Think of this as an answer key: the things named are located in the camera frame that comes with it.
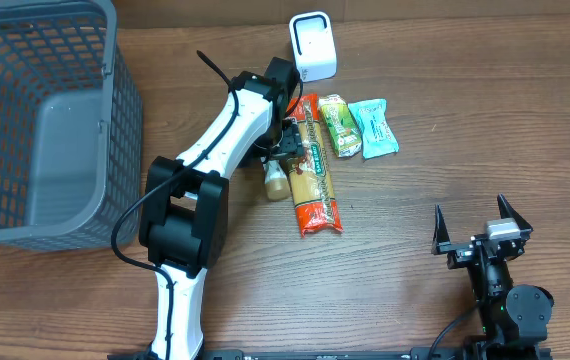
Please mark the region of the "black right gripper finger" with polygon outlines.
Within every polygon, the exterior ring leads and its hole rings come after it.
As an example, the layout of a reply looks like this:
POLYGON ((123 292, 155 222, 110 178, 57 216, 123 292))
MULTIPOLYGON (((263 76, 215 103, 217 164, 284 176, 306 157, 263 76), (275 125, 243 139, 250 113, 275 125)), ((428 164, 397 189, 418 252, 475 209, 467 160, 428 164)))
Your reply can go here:
POLYGON ((502 219, 511 218, 518 226, 521 233, 532 233, 533 227, 527 222, 507 201, 503 194, 497 195, 499 213, 502 219))
POLYGON ((435 228, 432 240, 431 253, 443 254, 449 250, 451 245, 449 233, 445 224, 445 219, 439 204, 435 206, 435 228))

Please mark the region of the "teal wet wipes pack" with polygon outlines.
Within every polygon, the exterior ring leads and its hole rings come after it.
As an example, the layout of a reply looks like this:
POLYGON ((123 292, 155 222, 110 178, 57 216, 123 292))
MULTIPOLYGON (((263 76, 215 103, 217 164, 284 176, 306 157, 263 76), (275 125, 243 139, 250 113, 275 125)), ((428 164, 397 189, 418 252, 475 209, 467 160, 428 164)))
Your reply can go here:
POLYGON ((361 132, 362 153, 365 159, 399 152, 399 143, 386 120, 385 99, 349 103, 348 109, 361 132))

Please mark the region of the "San Remo spaghetti pack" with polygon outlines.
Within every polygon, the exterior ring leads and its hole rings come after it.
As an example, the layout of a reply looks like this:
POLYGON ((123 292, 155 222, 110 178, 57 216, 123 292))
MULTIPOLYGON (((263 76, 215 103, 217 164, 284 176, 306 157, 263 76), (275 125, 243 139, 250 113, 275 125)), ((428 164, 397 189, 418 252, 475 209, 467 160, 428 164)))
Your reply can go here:
POLYGON ((297 126, 304 155, 285 162, 302 237, 323 229, 343 232, 318 113, 318 95, 304 95, 290 119, 297 126))

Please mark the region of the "white bamboo tube bottle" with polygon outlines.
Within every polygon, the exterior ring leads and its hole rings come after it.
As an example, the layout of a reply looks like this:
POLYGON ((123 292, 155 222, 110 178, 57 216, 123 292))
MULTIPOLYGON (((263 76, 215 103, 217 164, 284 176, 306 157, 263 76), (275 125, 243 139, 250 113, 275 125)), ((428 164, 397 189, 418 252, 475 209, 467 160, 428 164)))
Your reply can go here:
POLYGON ((270 201, 287 199, 291 195, 287 175, 277 160, 269 160, 263 164, 265 172, 265 190, 270 201))

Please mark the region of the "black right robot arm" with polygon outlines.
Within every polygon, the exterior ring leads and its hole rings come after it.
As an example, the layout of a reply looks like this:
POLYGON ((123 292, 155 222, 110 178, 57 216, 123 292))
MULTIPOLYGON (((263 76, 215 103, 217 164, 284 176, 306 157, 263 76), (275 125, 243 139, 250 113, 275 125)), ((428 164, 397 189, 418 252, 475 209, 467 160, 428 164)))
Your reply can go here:
POLYGON ((442 359, 549 359, 551 351, 540 343, 548 337, 554 298, 540 286, 516 285, 508 262, 525 252, 533 227, 507 201, 497 196, 498 220, 485 223, 485 230, 467 244, 450 239, 441 207, 435 206, 431 253, 445 255, 447 267, 467 270, 474 305, 450 322, 432 342, 426 357, 442 359), (438 353, 438 346, 451 330, 477 313, 483 333, 468 336, 463 345, 438 353))

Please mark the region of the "green tea drink carton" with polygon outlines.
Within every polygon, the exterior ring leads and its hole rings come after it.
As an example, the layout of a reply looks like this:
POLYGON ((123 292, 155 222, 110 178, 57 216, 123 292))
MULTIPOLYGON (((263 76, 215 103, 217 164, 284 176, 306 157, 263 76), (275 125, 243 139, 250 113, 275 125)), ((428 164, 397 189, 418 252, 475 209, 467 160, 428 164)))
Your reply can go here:
POLYGON ((361 136, 345 100, 337 94, 318 99, 318 109, 339 158, 351 157, 362 147, 361 136))

